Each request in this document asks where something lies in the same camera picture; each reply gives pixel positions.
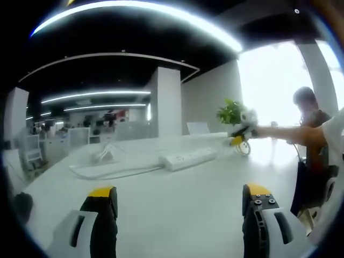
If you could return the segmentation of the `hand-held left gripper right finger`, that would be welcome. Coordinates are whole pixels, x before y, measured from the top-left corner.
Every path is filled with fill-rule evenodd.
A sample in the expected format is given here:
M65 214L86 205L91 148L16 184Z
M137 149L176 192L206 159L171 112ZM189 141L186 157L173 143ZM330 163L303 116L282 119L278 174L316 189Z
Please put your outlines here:
M254 183L242 190L244 257L305 257L306 228L272 193Z

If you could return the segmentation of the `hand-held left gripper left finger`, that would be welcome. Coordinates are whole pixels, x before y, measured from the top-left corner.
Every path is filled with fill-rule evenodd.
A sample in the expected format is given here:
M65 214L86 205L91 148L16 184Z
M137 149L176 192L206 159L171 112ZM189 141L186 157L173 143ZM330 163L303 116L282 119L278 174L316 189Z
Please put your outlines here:
M117 218L117 188L93 190L56 226L48 256L116 257Z

